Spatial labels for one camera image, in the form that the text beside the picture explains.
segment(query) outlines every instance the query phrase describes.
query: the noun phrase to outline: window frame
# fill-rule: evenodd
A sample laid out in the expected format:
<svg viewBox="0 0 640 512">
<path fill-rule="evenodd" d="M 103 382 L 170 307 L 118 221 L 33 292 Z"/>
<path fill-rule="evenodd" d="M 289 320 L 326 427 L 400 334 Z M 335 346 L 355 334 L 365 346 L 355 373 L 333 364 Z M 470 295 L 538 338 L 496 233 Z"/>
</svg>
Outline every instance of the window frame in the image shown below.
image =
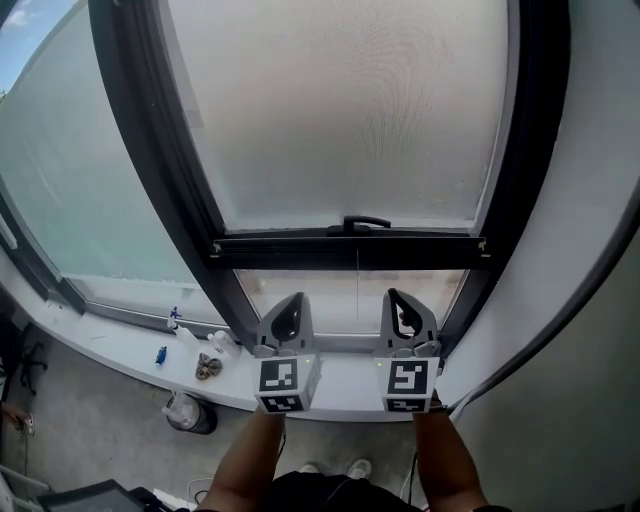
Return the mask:
<svg viewBox="0 0 640 512">
<path fill-rule="evenodd" d="M 234 269 L 465 269 L 439 333 L 442 355 L 448 357 L 489 298 L 525 229 L 562 116 L 570 58 L 568 2 L 519 0 L 507 6 L 507 85 L 494 149 L 500 169 L 491 170 L 493 180 L 485 189 L 491 198 L 481 205 L 477 232 L 376 227 L 376 219 L 373 227 L 371 219 L 345 219 L 327 229 L 228 232 L 173 78 L 161 23 L 168 4 L 88 0 L 102 80 L 125 147 L 173 244 L 227 325 L 181 323 L 200 338 L 217 329 L 231 332 L 253 349 L 260 318 Z M 86 301 L 49 268 L 7 201 L 0 190 L 0 215 L 21 252 L 3 240 L 0 245 L 43 298 L 61 296 L 80 313 L 168 330 L 164 317 Z M 316 334 L 316 344 L 325 351 L 366 353 L 376 338 Z"/>
</svg>

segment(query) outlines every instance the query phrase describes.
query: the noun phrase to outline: window latch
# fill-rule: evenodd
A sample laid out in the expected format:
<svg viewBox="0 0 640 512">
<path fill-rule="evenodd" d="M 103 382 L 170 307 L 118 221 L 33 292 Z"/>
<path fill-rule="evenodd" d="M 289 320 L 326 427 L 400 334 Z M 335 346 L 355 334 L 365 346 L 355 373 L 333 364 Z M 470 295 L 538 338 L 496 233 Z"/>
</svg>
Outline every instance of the window latch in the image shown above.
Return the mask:
<svg viewBox="0 0 640 512">
<path fill-rule="evenodd" d="M 391 222 L 377 217 L 367 217 L 365 215 L 345 215 L 342 225 L 329 226 L 327 236 L 371 236 L 371 226 L 390 228 Z"/>
</svg>

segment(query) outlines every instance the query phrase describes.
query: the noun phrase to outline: gray floor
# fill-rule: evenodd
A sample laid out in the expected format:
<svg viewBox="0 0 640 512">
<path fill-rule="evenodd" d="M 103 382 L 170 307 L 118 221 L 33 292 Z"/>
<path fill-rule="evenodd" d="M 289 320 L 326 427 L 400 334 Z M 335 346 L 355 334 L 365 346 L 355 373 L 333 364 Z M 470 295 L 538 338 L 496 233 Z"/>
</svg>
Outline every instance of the gray floor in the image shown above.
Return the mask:
<svg viewBox="0 0 640 512">
<path fill-rule="evenodd" d="M 159 488 L 183 498 L 187 483 L 213 475 L 249 413 L 219 406 L 217 430 L 198 436 L 173 430 L 161 408 L 170 393 L 107 368 L 46 334 L 32 330 L 27 344 L 45 343 L 49 370 L 33 399 L 18 382 L 10 401 L 28 407 L 36 435 L 26 446 L 3 428 L 2 461 L 49 483 L 57 492 L 110 478 L 125 488 Z M 315 461 L 326 472 L 345 472 L 356 458 L 374 463 L 371 481 L 398 494 L 415 449 L 411 424 L 329 423 L 287 419 L 283 474 Z M 194 484 L 198 490 L 206 484 Z M 419 484 L 414 503 L 423 503 Z"/>
</svg>

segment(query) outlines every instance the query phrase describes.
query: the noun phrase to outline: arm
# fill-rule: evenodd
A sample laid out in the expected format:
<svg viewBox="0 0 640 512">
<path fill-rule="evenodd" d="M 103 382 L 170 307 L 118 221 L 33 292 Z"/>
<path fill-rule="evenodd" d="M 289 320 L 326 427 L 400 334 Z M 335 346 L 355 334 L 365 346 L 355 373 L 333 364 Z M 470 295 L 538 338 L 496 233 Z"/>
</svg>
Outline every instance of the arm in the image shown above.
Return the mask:
<svg viewBox="0 0 640 512">
<path fill-rule="evenodd" d="M 418 474 L 431 511 L 467 512 L 487 505 L 473 459 L 449 416 L 414 414 L 413 423 Z"/>
<path fill-rule="evenodd" d="M 198 509 L 218 512 L 258 510 L 278 462 L 284 414 L 256 410 L 222 458 L 209 492 Z"/>
</svg>

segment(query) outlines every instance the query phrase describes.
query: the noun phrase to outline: white wall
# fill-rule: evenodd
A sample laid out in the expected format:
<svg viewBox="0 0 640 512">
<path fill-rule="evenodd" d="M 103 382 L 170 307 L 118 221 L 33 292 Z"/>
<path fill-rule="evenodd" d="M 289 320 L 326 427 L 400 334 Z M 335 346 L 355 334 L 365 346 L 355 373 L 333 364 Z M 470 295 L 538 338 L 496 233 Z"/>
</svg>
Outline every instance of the white wall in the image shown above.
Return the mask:
<svg viewBox="0 0 640 512">
<path fill-rule="evenodd" d="M 640 9 L 570 2 L 571 65 L 560 133 L 507 268 L 453 352 L 439 386 L 451 403 L 547 326 L 605 250 L 640 178 Z"/>
<path fill-rule="evenodd" d="M 640 496 L 640 234 L 551 344 L 459 428 L 488 495 L 525 511 Z"/>
</svg>

